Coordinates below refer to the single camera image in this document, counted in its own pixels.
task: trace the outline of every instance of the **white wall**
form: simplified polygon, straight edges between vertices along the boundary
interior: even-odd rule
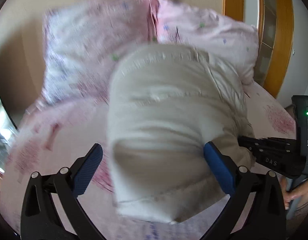
[[[291,104],[293,95],[308,92],[308,10],[301,0],[293,0],[293,7],[293,48],[284,82],[277,96],[283,107]]]
[[[244,0],[244,19],[243,22],[258,27],[259,0]]]

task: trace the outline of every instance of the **pink pillow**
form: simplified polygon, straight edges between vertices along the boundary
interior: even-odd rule
[[[47,12],[43,35],[46,63],[37,105],[89,96],[107,101],[118,61],[154,37],[156,0],[90,0]]]
[[[253,81],[258,56],[257,29],[210,9],[158,0],[159,43],[180,43],[229,61],[243,84]]]

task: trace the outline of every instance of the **folded cloth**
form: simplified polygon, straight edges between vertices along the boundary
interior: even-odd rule
[[[154,44],[123,59],[108,124],[117,210],[139,220],[182,222],[224,196],[203,157],[208,141],[253,164],[237,142],[253,130],[236,70],[193,48]]]

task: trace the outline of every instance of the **beige wall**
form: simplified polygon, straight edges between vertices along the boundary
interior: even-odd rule
[[[0,96],[8,111],[23,111],[43,83],[42,15],[79,0],[7,0],[0,11]],[[222,12],[222,0],[182,0]]]

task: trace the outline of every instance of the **finger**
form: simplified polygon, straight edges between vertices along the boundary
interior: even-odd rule
[[[308,193],[308,180],[289,193],[290,199],[296,199]]]
[[[281,185],[281,192],[283,194],[284,201],[286,203],[290,202],[291,201],[290,194],[286,191],[286,187],[287,187],[287,179],[286,179],[286,177],[281,177],[281,180],[280,180],[279,184]]]

